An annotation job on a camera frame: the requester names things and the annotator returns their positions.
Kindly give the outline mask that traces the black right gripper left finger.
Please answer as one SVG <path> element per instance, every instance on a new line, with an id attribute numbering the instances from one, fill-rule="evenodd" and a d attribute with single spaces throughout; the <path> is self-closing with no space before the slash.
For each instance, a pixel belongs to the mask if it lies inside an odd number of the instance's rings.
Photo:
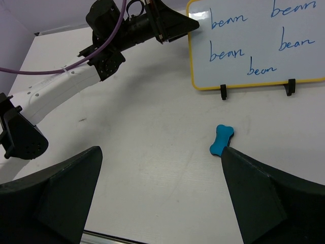
<path id="1" fill-rule="evenodd" d="M 102 161 L 93 146 L 1 184 L 1 243 L 80 243 Z"/>

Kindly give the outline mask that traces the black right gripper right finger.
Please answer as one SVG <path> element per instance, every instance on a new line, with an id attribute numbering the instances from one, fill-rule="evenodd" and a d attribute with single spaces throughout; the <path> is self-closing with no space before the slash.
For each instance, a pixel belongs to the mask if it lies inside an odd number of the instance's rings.
<path id="1" fill-rule="evenodd" d="M 324 186 L 226 147 L 221 163 L 244 243 L 324 243 Z"/>

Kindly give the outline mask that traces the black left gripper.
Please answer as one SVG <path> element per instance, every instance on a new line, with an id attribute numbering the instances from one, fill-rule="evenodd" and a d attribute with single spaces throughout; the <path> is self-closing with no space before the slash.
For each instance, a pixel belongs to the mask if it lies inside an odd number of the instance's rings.
<path id="1" fill-rule="evenodd" d="M 180 39 L 200 27 L 197 20 L 171 9 L 162 1 L 145 0 L 144 3 L 154 36 L 161 44 Z"/>

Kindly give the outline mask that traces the yellow framed whiteboard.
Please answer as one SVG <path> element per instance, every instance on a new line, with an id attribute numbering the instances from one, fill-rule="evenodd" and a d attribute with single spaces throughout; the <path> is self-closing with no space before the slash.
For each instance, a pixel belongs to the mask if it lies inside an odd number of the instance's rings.
<path id="1" fill-rule="evenodd" d="M 190 1 L 195 89 L 324 81 L 324 1 Z"/>

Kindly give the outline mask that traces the blue bone shaped eraser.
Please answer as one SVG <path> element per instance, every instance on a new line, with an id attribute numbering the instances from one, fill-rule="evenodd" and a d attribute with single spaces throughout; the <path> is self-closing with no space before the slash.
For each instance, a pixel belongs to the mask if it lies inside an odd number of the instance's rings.
<path id="1" fill-rule="evenodd" d="M 221 157 L 225 147 L 230 145 L 231 139 L 235 134 L 233 127 L 218 125 L 216 127 L 216 137 L 209 148 L 210 154 Z"/>

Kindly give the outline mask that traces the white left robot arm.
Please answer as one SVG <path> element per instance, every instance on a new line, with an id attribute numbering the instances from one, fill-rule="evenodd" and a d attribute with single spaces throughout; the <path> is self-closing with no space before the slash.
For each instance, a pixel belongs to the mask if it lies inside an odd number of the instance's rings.
<path id="1" fill-rule="evenodd" d="M 141 1 L 141 11 L 131 15 L 132 1 L 117 7 L 114 1 L 96 1 L 86 16 L 92 44 L 72 64 L 43 71 L 45 79 L 11 96 L 1 94 L 1 146 L 5 159 L 33 160 L 49 142 L 37 125 L 51 111 L 80 91 L 113 76 L 125 62 L 123 52 L 150 39 L 173 42 L 199 28 L 188 16 L 162 1 Z"/>

